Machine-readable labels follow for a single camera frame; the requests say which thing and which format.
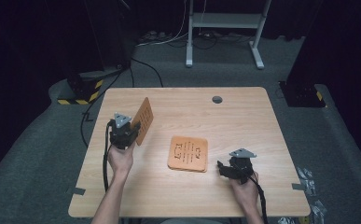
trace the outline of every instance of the small black object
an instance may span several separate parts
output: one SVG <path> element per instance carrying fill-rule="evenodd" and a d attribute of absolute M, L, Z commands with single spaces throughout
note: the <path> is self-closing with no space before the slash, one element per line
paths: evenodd
<path fill-rule="evenodd" d="M 314 85 L 306 86 L 279 82 L 287 105 L 290 107 L 325 107 L 323 98 L 319 98 L 318 90 Z"/>
<path fill-rule="evenodd" d="M 230 166 L 224 166 L 221 161 L 217 161 L 217 165 L 220 175 L 230 179 L 239 179 L 241 184 L 246 183 L 247 179 L 249 179 L 254 173 L 250 158 L 231 157 L 229 160 Z"/>
<path fill-rule="evenodd" d="M 112 145 L 119 149 L 125 149 L 129 147 L 139 135 L 140 122 L 138 122 L 133 129 L 131 124 L 128 122 L 122 127 L 117 128 L 116 121 L 113 119 L 111 122 L 110 142 Z"/>

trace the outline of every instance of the cable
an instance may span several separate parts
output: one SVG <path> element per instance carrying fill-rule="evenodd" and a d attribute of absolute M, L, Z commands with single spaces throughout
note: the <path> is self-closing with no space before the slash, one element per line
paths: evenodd
<path fill-rule="evenodd" d="M 203 36 L 202 39 L 204 40 L 211 40 L 212 38 L 205 38 L 206 36 Z M 195 44 L 195 42 L 192 43 L 192 46 L 195 47 L 196 49 L 211 49 L 212 47 L 214 47 L 217 44 L 217 37 L 215 36 L 215 34 L 212 34 L 213 39 L 215 40 L 215 42 L 213 43 L 212 46 L 209 46 L 207 48 L 202 48 L 202 47 L 198 47 L 198 45 Z"/>
<path fill-rule="evenodd" d="M 169 46 L 171 46 L 171 47 L 173 47 L 173 48 L 183 48 L 183 47 L 185 47 L 186 45 L 187 45 L 187 41 L 186 41 L 186 44 L 184 44 L 184 45 L 181 45 L 181 46 L 175 46 L 175 45 L 173 45 L 173 44 L 170 44 L 170 43 L 167 43 L 167 45 L 169 45 Z"/>
<path fill-rule="evenodd" d="M 145 46 L 145 45 L 166 44 L 166 43 L 169 43 L 169 42 L 172 42 L 172 41 L 176 40 L 176 38 L 180 35 L 181 31 L 183 30 L 184 22 L 185 22 L 185 20 L 186 20 L 186 11 L 187 11 L 187 0 L 184 0 L 183 21 L 182 21 L 182 23 L 181 23 L 179 32 L 177 33 L 177 35 L 176 35 L 174 38 L 169 39 L 169 40 L 166 40 L 166 41 L 162 41 L 162 42 L 138 44 L 138 45 L 136 45 L 136 47 Z"/>
<path fill-rule="evenodd" d="M 244 173 L 246 176 L 248 176 L 248 174 L 241 169 L 237 164 L 234 164 L 236 166 L 236 168 L 241 171 L 242 173 Z M 253 176 L 256 177 L 256 180 L 254 180 L 251 176 L 249 176 L 249 180 L 251 180 L 257 187 L 258 190 L 258 194 L 259 194 L 259 200 L 261 202 L 261 212 L 262 212 L 262 218 L 264 219 L 264 223 L 268 224 L 268 218 L 267 218 L 267 202 L 265 200 L 265 195 L 264 195 L 264 190 L 262 190 L 262 187 L 258 184 L 258 179 L 256 174 L 253 172 Z"/>
<path fill-rule="evenodd" d="M 98 99 L 99 99 L 102 95 L 105 94 L 105 92 L 117 81 L 117 79 L 121 76 L 121 74 L 122 74 L 124 71 L 125 71 L 125 70 L 122 70 L 122 71 L 120 71 L 119 74 L 116 75 L 117 77 L 114 79 L 114 81 L 112 81 L 112 82 L 110 83 L 110 85 L 109 85 L 98 97 L 96 97 L 96 99 L 95 99 L 95 100 L 92 102 L 92 104 L 90 104 L 90 106 L 88 107 L 87 111 L 86 111 L 85 113 L 83 113 L 83 117 L 82 117 L 81 124 L 80 124 L 80 133 L 81 133 L 81 138 L 82 138 L 82 141 L 83 141 L 85 147 L 88 147 L 88 144 L 87 144 L 87 141 L 85 140 L 84 132 L 83 132 L 83 129 L 82 129 L 82 128 L 83 128 L 83 124 L 84 124 L 84 119 L 85 119 L 85 117 L 90 114 L 90 113 L 89 113 L 90 108 L 95 104 L 95 102 L 97 102 Z"/>
<path fill-rule="evenodd" d="M 104 191 L 108 189 L 107 181 L 107 159 L 108 159 L 108 128 L 113 124 L 113 121 L 110 120 L 106 125 L 106 131 L 104 136 L 104 160 L 103 160 L 103 172 L 104 172 Z"/>
<path fill-rule="evenodd" d="M 158 78 L 160 79 L 160 86 L 163 88 L 162 78 L 160 77 L 160 73 L 158 73 L 158 71 L 157 71 L 153 66 L 151 66 L 151 65 L 149 65 L 149 64 L 147 64 L 147 63 L 142 63 L 142 62 L 140 62 L 140 61 L 137 61 L 137 60 L 134 59 L 134 58 L 131 58 L 131 59 L 134 60 L 134 61 L 137 62 L 137 63 L 144 64 L 145 66 L 148 66 L 148 67 L 150 67 L 151 69 L 153 69 L 153 70 L 156 72 Z"/>
<path fill-rule="evenodd" d="M 130 67 L 130 71 L 131 71 L 131 78 L 132 78 L 132 88 L 134 88 L 134 77 L 133 77 L 133 72 L 132 72 L 131 67 Z"/>
<path fill-rule="evenodd" d="M 207 0 L 205 0 L 204 3 L 203 3 L 203 12 L 202 12 L 202 15 L 201 15 L 201 23 L 203 23 L 203 16 L 204 16 L 204 13 L 206 11 L 206 2 L 207 2 Z"/>
<path fill-rule="evenodd" d="M 253 36 L 249 36 L 247 39 L 245 40 L 241 40 L 242 38 L 234 41 L 234 43 L 242 43 L 242 42 L 249 42 L 251 39 L 253 38 Z"/>
<path fill-rule="evenodd" d="M 242 43 L 244 41 L 249 41 L 252 36 L 248 37 L 246 40 L 241 40 L 242 38 L 244 38 L 244 35 L 223 35 L 220 36 L 218 39 L 220 43 Z M 227 40 L 226 38 L 236 38 L 235 40 Z"/>

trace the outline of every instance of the small wooden block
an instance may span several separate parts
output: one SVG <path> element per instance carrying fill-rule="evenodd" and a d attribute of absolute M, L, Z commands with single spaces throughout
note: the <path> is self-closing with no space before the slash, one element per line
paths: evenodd
<path fill-rule="evenodd" d="M 148 101 L 148 97 L 145 98 L 142 105 L 140 106 L 139 110 L 137 111 L 136 115 L 131 124 L 131 128 L 140 121 L 140 130 L 139 135 L 136 138 L 136 143 L 138 146 L 142 145 L 143 139 L 147 134 L 148 128 L 150 127 L 151 123 L 153 122 L 153 111 L 151 110 L 150 102 Z"/>
<path fill-rule="evenodd" d="M 171 142 L 168 166 L 173 170 L 206 172 L 207 140 L 174 136 Z"/>

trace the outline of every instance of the table top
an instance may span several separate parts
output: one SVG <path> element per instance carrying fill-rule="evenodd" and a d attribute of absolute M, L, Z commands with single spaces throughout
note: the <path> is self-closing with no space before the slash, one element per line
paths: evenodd
<path fill-rule="evenodd" d="M 222 103 L 214 103 L 214 96 L 220 96 Z M 143 144 L 134 149 L 121 217 L 242 217 L 229 181 L 217 168 L 217 161 L 229 165 L 229 153 L 241 147 L 257 154 L 251 162 L 265 192 L 268 217 L 309 215 L 305 193 L 292 189 L 292 183 L 299 183 L 299 179 L 268 94 L 260 87 L 241 87 L 108 90 L 76 184 L 85 193 L 73 195 L 70 216 L 94 216 L 104 196 L 106 124 L 115 112 L 133 117 L 146 97 L 154 119 Z M 205 173 L 168 168 L 175 135 L 207 140 Z"/>

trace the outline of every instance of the hand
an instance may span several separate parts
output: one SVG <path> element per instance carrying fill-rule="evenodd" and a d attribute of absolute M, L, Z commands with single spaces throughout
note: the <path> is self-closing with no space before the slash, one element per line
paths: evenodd
<path fill-rule="evenodd" d="M 252 176 L 252 178 L 257 182 L 258 173 Z M 248 180 L 244 184 L 240 184 L 239 180 L 230 179 L 230 184 L 232 185 L 233 192 L 236 197 L 236 201 L 242 207 L 244 213 L 248 215 L 258 214 L 257 211 L 257 199 L 258 199 L 258 190 L 256 184 Z"/>
<path fill-rule="evenodd" d="M 118 149 L 111 145 L 108 151 L 108 161 L 113 169 L 115 176 L 128 176 L 133 165 L 133 149 L 136 141 L 127 149 Z"/>

